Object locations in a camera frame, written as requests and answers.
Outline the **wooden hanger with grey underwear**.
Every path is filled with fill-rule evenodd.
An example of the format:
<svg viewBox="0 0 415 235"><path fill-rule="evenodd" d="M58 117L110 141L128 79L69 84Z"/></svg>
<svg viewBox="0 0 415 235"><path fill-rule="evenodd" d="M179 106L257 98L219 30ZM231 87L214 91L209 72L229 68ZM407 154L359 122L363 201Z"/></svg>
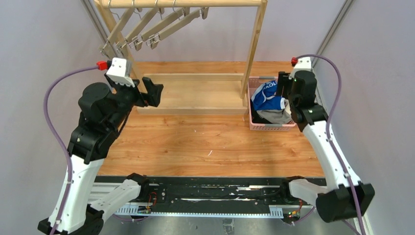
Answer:
<svg viewBox="0 0 415 235"><path fill-rule="evenodd" d="M141 43L145 42L149 39L149 37L151 37L152 35L156 34L158 31L160 31L163 27L166 27L169 23L172 23L177 16L181 16L182 15L182 10L184 7L182 8L177 8L174 9L174 5L173 5L173 12L169 15L167 15L166 17L163 17L158 23L156 23L154 26L152 26L151 28L149 28L148 30L146 30L144 33L140 33L141 35L141 39L139 41L137 41L134 45L134 47L136 48L136 50L140 50L141 49Z"/></svg>

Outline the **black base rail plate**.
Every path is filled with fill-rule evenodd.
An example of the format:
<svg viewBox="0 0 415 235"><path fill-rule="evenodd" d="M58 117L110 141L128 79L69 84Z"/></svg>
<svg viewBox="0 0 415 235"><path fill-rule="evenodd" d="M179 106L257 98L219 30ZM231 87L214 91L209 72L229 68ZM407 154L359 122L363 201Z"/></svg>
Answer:
<svg viewBox="0 0 415 235"><path fill-rule="evenodd" d="M288 202L278 194L283 178L149 177L144 200L132 199L116 215L285 218L311 206Z"/></svg>

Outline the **wooden hanger with blue underwear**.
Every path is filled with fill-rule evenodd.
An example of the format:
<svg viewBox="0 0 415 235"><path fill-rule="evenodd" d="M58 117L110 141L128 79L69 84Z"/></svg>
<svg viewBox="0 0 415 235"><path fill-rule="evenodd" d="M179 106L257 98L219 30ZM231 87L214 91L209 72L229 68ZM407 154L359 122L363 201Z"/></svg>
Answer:
<svg viewBox="0 0 415 235"><path fill-rule="evenodd" d="M149 47L151 49L155 49L160 41L166 39L167 37L176 33L183 27L187 26L194 19L197 19L199 17L202 17L203 20L206 19L208 16L209 7L201 7L192 12L190 12L189 10L189 7L183 8L181 16L177 16L172 23L169 23L166 27L163 27L156 34L149 37L149 39L147 40Z"/></svg>

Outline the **wooden clip hanger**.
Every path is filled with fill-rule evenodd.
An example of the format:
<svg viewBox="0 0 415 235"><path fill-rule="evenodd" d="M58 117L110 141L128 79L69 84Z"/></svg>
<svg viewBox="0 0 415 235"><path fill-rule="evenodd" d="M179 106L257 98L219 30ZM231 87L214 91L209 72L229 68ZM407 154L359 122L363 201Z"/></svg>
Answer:
<svg viewBox="0 0 415 235"><path fill-rule="evenodd" d="M153 17L157 14L159 11L156 6L158 6L158 0L155 0L155 7L151 10L148 10L147 13L140 19L138 24L133 28L133 30L126 36L123 43L118 43L117 48L118 49L124 49L125 47L132 45L135 45L137 41L141 39L140 33L144 30L144 28L150 23L150 21L153 19Z"/></svg>

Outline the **wooden clothes rack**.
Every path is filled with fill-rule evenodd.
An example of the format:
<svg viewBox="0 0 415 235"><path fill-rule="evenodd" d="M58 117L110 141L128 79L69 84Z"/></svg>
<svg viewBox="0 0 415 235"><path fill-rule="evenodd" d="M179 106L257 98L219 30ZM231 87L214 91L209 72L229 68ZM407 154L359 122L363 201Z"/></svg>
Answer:
<svg viewBox="0 0 415 235"><path fill-rule="evenodd" d="M111 11L116 21L126 8L134 12L122 36L126 36L140 19L155 6L155 0L113 0ZM174 9L190 7L190 12L201 7L254 7L256 16L246 62L133 62L134 77L142 75L155 83L162 83L164 90L159 107L138 108L146 115L238 115L248 111L247 83L264 20L265 0L159 0L159 12L142 33L158 23ZM127 59L132 60L131 45Z"/></svg>

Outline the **black underwear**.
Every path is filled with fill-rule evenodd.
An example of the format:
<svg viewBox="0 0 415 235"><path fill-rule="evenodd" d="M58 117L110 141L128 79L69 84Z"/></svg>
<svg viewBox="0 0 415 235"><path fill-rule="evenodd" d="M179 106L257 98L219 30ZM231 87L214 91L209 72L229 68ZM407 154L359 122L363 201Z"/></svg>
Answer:
<svg viewBox="0 0 415 235"><path fill-rule="evenodd" d="M271 124L267 119L260 117L257 111L255 110L251 111L251 117L252 117L252 123Z"/></svg>

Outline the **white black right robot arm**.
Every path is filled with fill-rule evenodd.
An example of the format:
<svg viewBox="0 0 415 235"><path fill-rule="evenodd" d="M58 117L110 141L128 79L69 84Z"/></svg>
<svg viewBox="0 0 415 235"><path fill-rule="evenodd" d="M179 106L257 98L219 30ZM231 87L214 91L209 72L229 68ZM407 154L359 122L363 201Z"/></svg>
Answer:
<svg viewBox="0 0 415 235"><path fill-rule="evenodd" d="M319 186L301 176L287 177L281 185L281 197L311 204L327 223L363 216L375 190L372 184L364 184L347 162L330 132L326 110L315 102L316 87L311 71L282 71L277 77L277 95L289 101L292 120L315 151L326 181L326 186Z"/></svg>

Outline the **blue underwear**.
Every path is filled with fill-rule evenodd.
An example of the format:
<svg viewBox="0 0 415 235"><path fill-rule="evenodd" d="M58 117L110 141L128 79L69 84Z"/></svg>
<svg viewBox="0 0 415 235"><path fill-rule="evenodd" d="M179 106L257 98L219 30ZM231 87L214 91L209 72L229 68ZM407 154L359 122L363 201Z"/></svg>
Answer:
<svg viewBox="0 0 415 235"><path fill-rule="evenodd" d="M275 80L262 83L251 95L251 102L255 111L284 110L285 98L277 95Z"/></svg>

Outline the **empty wooden hanger far left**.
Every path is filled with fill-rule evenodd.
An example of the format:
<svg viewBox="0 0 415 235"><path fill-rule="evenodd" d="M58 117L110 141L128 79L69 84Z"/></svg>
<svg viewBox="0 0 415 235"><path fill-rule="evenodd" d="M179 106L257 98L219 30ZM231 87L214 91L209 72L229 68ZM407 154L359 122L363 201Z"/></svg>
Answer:
<svg viewBox="0 0 415 235"><path fill-rule="evenodd" d="M115 13L111 11L111 4L112 0L95 1L95 6L109 31L109 35L105 39L101 53L109 59L113 59L118 55L121 55L122 58L128 58L129 50L126 47L121 49L119 49L117 46L114 47L114 44L125 43L125 39L122 36L121 32L133 15L134 9L126 8L120 19L116 21L114 18Z"/></svg>

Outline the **grey underwear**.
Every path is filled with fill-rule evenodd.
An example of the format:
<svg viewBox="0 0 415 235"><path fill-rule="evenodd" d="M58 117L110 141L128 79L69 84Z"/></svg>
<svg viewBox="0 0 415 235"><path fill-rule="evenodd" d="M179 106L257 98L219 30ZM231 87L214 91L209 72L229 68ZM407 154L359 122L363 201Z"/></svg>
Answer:
<svg viewBox="0 0 415 235"><path fill-rule="evenodd" d="M284 100L284 108L282 110L260 110L257 114L263 120L270 124L288 124L292 121L289 102Z"/></svg>

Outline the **pink plastic basket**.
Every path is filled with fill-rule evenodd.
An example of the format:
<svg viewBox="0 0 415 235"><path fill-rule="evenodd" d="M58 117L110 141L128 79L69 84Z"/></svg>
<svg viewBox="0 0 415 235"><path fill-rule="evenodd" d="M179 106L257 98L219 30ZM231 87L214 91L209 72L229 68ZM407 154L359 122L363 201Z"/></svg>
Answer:
<svg viewBox="0 0 415 235"><path fill-rule="evenodd" d="M248 91L247 91L247 104L249 105L249 125L251 131L290 131L292 128L296 127L296 123L293 121L287 124L265 124L254 122L254 116L252 112L252 105L250 104L251 96L256 91L256 89L265 82L275 80L277 81L277 76L250 76L248 79Z"/></svg>

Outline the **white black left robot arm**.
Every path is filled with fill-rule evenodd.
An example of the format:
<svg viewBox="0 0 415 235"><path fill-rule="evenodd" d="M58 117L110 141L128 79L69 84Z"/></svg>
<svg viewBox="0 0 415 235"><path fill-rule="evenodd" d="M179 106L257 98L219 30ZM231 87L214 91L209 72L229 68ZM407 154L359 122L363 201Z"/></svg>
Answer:
<svg viewBox="0 0 415 235"><path fill-rule="evenodd" d="M138 90L138 80L131 87L112 81L88 85L78 104L81 108L78 126L68 144L72 168L65 176L59 203L52 215L38 224L47 235L97 235L104 223L131 200L147 200L149 180L137 173L126 177L122 184L104 197L89 202L90 193L111 145L120 136L129 113L135 106L157 107L162 84L144 77L146 93Z"/></svg>

